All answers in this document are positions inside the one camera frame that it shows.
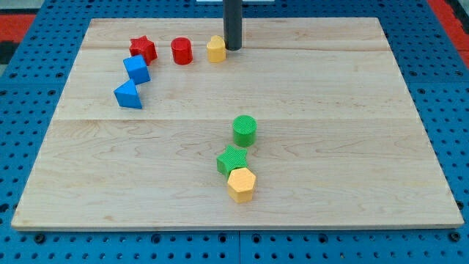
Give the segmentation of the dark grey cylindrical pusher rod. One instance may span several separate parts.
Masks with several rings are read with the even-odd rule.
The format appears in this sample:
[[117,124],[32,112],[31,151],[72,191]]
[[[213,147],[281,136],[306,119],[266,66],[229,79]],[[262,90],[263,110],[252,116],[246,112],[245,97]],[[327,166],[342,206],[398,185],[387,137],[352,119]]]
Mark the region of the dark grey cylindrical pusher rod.
[[224,41],[226,49],[237,51],[242,47],[243,7],[241,0],[223,0]]

